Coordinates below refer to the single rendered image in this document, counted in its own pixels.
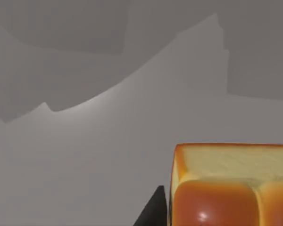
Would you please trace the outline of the orange-brown bread loaf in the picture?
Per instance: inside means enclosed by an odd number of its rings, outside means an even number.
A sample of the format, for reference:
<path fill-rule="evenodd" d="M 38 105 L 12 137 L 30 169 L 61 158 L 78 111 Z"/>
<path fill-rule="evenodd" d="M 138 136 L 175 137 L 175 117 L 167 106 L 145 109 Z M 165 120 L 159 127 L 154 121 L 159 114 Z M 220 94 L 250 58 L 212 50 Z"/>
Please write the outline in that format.
<path fill-rule="evenodd" d="M 176 145 L 168 226 L 283 226 L 283 145 Z"/>

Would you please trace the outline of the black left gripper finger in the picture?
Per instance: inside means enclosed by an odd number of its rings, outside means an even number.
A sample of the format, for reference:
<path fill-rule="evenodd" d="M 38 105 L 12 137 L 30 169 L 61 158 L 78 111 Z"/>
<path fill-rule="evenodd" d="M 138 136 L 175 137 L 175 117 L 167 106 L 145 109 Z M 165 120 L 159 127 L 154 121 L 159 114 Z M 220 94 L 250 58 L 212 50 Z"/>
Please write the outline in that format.
<path fill-rule="evenodd" d="M 164 186 L 160 185 L 156 188 L 133 226 L 167 226 L 167 203 Z"/>

